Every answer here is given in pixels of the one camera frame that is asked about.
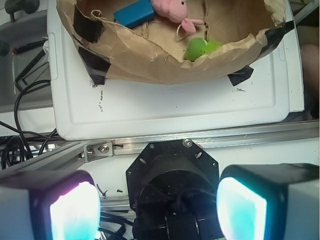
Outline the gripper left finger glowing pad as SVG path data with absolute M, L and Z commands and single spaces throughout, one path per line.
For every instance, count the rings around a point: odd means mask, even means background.
M 84 170 L 0 172 L 2 240 L 93 240 L 101 201 Z

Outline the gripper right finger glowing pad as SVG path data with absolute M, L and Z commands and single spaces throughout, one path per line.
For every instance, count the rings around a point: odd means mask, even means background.
M 318 240 L 320 168 L 232 164 L 220 176 L 217 215 L 227 240 Z

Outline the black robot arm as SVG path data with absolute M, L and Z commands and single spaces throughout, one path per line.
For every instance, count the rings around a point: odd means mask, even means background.
M 317 240 L 320 170 L 310 163 L 231 164 L 199 146 L 151 142 L 125 172 L 134 221 L 102 211 L 85 170 L 0 172 L 3 240 Z

